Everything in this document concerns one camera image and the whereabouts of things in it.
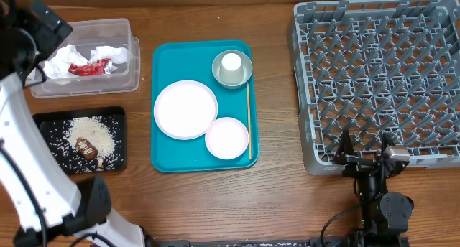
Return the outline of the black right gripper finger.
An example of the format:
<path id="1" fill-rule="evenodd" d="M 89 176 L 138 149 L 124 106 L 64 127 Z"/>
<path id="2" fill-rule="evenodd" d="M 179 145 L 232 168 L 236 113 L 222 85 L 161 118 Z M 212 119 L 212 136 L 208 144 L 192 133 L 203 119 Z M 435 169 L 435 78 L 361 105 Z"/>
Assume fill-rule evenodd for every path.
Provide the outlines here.
<path id="1" fill-rule="evenodd" d="M 348 130 L 344 130 L 340 137 L 339 147 L 334 154 L 334 164 L 348 164 L 355 157 L 355 152 Z"/>
<path id="2" fill-rule="evenodd" d="M 381 135 L 381 143 L 382 143 L 382 157 L 389 157 L 390 152 L 392 151 L 393 147 L 395 146 L 392 137 L 388 133 L 383 133 Z"/>

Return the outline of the white napkin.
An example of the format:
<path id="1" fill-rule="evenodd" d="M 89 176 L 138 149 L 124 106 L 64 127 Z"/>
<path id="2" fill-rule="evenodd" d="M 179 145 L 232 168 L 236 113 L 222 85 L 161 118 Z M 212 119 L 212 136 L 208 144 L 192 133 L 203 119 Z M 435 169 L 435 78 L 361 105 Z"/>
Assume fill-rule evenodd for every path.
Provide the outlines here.
<path id="1" fill-rule="evenodd" d="M 98 46 L 94 50 L 91 50 L 89 62 L 106 58 L 110 59 L 113 64 L 126 63 L 128 50 L 125 47 Z"/>
<path id="2" fill-rule="evenodd" d="M 49 79 L 73 78 L 75 75 L 68 71 L 72 64 L 86 65 L 88 60 L 77 51 L 75 45 L 69 44 L 57 50 L 56 56 L 45 61 L 43 70 Z"/>

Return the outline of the red foil wrapper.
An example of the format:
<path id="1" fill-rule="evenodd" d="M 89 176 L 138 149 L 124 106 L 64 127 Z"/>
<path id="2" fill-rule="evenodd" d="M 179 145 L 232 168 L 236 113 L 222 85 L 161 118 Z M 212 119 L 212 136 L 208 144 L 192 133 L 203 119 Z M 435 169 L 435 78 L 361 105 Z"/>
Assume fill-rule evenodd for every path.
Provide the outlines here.
<path id="1" fill-rule="evenodd" d="M 94 75 L 107 75 L 116 70 L 113 66 L 111 59 L 103 58 L 86 65 L 71 64 L 68 72 L 77 76 L 94 76 Z"/>

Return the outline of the large white plate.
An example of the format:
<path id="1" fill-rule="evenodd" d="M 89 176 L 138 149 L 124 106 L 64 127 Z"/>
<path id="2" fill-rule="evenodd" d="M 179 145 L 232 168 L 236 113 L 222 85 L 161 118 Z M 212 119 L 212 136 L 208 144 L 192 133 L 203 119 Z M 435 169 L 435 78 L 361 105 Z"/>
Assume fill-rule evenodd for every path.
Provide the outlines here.
<path id="1" fill-rule="evenodd" d="M 205 134 L 216 120 L 219 105 L 213 91 L 194 80 L 181 80 L 164 88 L 155 100 L 153 114 L 158 128 L 178 140 Z"/>

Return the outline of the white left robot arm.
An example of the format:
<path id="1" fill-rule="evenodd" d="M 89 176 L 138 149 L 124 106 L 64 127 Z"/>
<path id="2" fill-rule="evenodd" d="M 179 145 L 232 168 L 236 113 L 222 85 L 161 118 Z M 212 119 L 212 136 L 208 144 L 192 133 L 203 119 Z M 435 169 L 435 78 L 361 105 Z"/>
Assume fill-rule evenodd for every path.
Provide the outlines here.
<path id="1" fill-rule="evenodd" d="M 75 236 L 97 246 L 155 246 L 138 225 L 111 206 L 104 180 L 75 183 L 61 170 L 24 97 L 27 76 L 72 32 L 36 0 L 19 8 L 1 0 L 1 183 L 19 216 L 15 246 L 46 246 Z"/>

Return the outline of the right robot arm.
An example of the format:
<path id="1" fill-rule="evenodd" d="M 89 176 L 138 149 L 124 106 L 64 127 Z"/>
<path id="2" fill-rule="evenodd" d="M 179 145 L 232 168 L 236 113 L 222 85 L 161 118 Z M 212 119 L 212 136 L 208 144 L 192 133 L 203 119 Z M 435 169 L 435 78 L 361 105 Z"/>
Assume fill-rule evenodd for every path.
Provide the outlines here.
<path id="1" fill-rule="evenodd" d="M 354 192 L 359 204 L 349 208 L 332 220 L 361 210 L 362 227 L 350 232 L 337 246 L 408 246 L 408 239 L 401 236 L 408 230 L 414 202 L 399 192 L 387 189 L 387 179 L 401 174 L 409 165 L 410 154 L 403 146 L 397 146 L 389 134 L 381 135 L 381 154 L 371 159 L 359 157 L 354 151 L 350 134 L 345 130 L 333 163 L 342 165 L 343 177 L 354 180 Z"/>

